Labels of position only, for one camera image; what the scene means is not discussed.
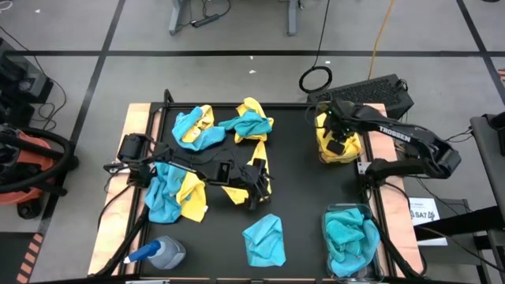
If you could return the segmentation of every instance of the orange vacuum cleaner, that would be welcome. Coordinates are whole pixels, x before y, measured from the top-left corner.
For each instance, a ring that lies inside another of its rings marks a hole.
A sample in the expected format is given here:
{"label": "orange vacuum cleaner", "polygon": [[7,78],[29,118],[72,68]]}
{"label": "orange vacuum cleaner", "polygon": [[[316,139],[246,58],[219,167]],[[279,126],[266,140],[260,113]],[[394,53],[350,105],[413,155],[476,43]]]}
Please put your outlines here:
{"label": "orange vacuum cleaner", "polygon": [[[48,140],[63,152],[51,149]],[[44,192],[66,195],[66,189],[54,184],[55,177],[78,165],[67,139],[41,129],[0,125],[0,204],[17,204],[21,218],[40,214]]]}

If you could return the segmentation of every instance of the blue towel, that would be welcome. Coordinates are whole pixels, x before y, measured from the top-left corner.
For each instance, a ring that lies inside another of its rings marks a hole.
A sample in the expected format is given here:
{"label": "blue towel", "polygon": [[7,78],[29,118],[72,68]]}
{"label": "blue towel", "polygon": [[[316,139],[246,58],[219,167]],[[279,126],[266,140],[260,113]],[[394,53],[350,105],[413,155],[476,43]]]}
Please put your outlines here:
{"label": "blue towel", "polygon": [[271,132],[271,126],[268,122],[268,118],[262,118],[259,114],[252,110],[247,110],[244,115],[229,121],[221,121],[219,126],[224,126],[226,130],[235,129],[235,132],[242,137]]}
{"label": "blue towel", "polygon": [[181,215],[181,205],[175,195],[181,189],[186,171],[167,163],[155,163],[157,176],[151,179],[145,194],[145,204],[149,207],[149,221],[173,223]]}
{"label": "blue towel", "polygon": [[328,265],[337,276],[350,276],[372,261],[380,235],[371,220],[364,220],[359,209],[328,212],[324,225]]}
{"label": "blue towel", "polygon": [[216,126],[202,130],[197,139],[192,143],[182,142],[182,137],[193,125],[195,125],[198,119],[202,116],[202,113],[202,109],[197,106],[189,114],[180,113],[177,115],[175,118],[174,128],[172,129],[172,134],[179,146],[193,151],[199,151],[223,141],[226,135],[225,129],[224,127]]}
{"label": "blue towel", "polygon": [[250,266],[282,266],[286,262],[279,217],[266,215],[242,232],[242,235],[245,238],[245,252]]}

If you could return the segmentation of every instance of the yellow towel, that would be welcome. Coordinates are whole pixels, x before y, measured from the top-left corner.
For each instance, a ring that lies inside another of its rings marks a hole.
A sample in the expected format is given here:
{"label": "yellow towel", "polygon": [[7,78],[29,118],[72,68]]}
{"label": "yellow towel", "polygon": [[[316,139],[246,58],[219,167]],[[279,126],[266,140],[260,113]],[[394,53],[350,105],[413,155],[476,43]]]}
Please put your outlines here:
{"label": "yellow towel", "polygon": [[[322,113],[316,118],[316,126],[321,127],[326,119],[326,114]],[[326,137],[324,137],[324,132],[326,129],[316,129],[316,138],[319,145],[319,152],[321,159],[325,163],[350,163],[354,161],[361,153],[361,142],[357,133],[347,138],[346,142],[343,143],[344,151],[341,155],[335,154],[334,152],[327,149],[328,143],[333,140],[332,132],[330,131]]]}
{"label": "yellow towel", "polygon": [[[240,106],[237,107],[238,115],[242,116],[245,114],[247,110],[252,110],[259,114],[262,118],[266,118],[267,116],[263,112],[263,108],[261,107],[260,103],[256,101],[253,98],[245,98],[244,103],[241,104]],[[274,125],[274,118],[268,118],[268,123],[272,127]],[[238,134],[235,133],[235,143],[240,143],[244,137],[239,136]],[[251,140],[260,140],[260,141],[266,141],[267,140],[267,134],[260,134],[260,135],[251,135],[245,137],[245,139],[251,139]]]}
{"label": "yellow towel", "polygon": [[209,129],[214,126],[214,112],[212,112],[212,106],[203,105],[200,106],[200,109],[202,109],[203,112],[202,116],[182,137],[182,142],[193,143],[202,130]]}
{"label": "yellow towel", "polygon": [[194,173],[186,174],[175,200],[181,205],[181,215],[193,221],[202,221],[208,209],[205,184]]}
{"label": "yellow towel", "polygon": [[[268,174],[269,169],[268,169],[267,150],[265,149],[265,143],[262,140],[260,140],[260,142],[258,142],[258,145],[256,146],[256,149],[254,149],[254,153],[252,154],[252,158],[247,164],[252,165],[254,159],[264,159],[266,161],[265,169],[267,169],[267,174]],[[267,177],[267,180],[268,180],[267,191],[268,191],[268,193],[271,194],[270,181],[269,181],[268,177]],[[245,199],[247,199],[249,197],[249,193],[245,189],[236,189],[236,188],[231,188],[228,186],[223,186],[223,189],[235,204],[243,204],[245,202]]]}

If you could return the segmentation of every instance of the black floor stripe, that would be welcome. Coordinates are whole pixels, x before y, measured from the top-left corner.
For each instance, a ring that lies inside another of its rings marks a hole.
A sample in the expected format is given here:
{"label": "black floor stripe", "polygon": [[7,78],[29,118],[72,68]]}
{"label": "black floor stripe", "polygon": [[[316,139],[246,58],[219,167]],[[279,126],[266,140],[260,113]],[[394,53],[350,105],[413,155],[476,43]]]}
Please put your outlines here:
{"label": "black floor stripe", "polygon": [[499,54],[502,54],[503,52],[493,52],[489,53],[486,50],[486,46],[484,45],[484,42],[482,41],[481,35],[479,35],[479,32],[477,31],[477,27],[475,26],[472,17],[470,16],[470,13],[468,12],[468,9],[466,8],[465,3],[463,0],[456,0],[458,3],[459,9],[461,10],[461,13],[463,14],[463,17],[465,18],[465,22],[468,25],[468,29],[470,30],[470,33],[472,34],[473,40],[475,40],[475,44],[479,48],[479,51],[482,53],[482,58],[484,59],[484,63],[486,65],[486,68],[488,68],[489,75],[491,75],[492,82],[495,84],[496,90],[498,91],[499,97],[502,99],[502,102],[505,103],[505,86],[503,86],[503,82],[499,78],[498,71],[496,70],[495,65],[492,62],[491,55],[493,57],[499,57]]}
{"label": "black floor stripe", "polygon": [[[77,115],[76,124],[73,127],[72,135],[70,137],[70,141],[73,143],[73,145],[76,145],[77,141],[79,140],[80,132],[84,125],[84,119],[86,118],[86,114],[88,113],[88,108],[92,101],[92,97],[95,94],[96,85],[98,84],[98,79],[102,72],[103,63],[105,62],[105,59],[107,57],[107,51],[110,48],[110,43],[112,42],[114,32],[116,31],[116,27],[118,26],[119,17],[121,16],[121,12],[123,10],[124,5],[125,0],[119,0],[118,6],[116,7],[116,11],[114,12],[114,16],[110,23],[109,31],[105,38],[105,42],[103,43],[102,50],[100,51],[100,55],[95,66],[95,70],[93,71],[92,77],[89,81],[88,90],[86,91],[86,95],[84,96],[84,100],[80,107],[79,114]],[[63,184],[64,179],[65,176],[62,176],[60,181],[61,185]],[[40,221],[39,224],[38,232],[44,236],[46,235],[47,230],[49,229],[49,225],[51,224],[51,220],[57,202],[58,202],[58,196],[51,194],[49,200],[47,201],[46,207],[44,208],[42,220]]]}
{"label": "black floor stripe", "polygon": [[[15,50],[6,52],[17,56],[102,56],[102,50]],[[106,56],[125,57],[209,57],[209,56],[316,56],[317,50],[108,50]],[[322,50],[321,56],[369,57],[371,50]],[[409,51],[382,50],[377,57],[449,57],[466,58],[484,56],[481,51]],[[505,51],[493,52],[493,56],[505,57]]]}

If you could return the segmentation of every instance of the white paper sign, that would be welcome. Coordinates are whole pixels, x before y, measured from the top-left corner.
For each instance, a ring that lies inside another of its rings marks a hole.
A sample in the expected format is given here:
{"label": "white paper sign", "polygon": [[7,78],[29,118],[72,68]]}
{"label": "white paper sign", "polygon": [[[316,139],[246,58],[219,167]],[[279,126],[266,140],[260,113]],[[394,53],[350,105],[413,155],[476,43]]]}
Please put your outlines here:
{"label": "white paper sign", "polygon": [[[410,200],[410,218],[416,226],[426,222],[440,219],[439,212],[436,210],[435,200],[433,198],[409,198]],[[418,241],[417,245],[447,245],[445,237]]]}

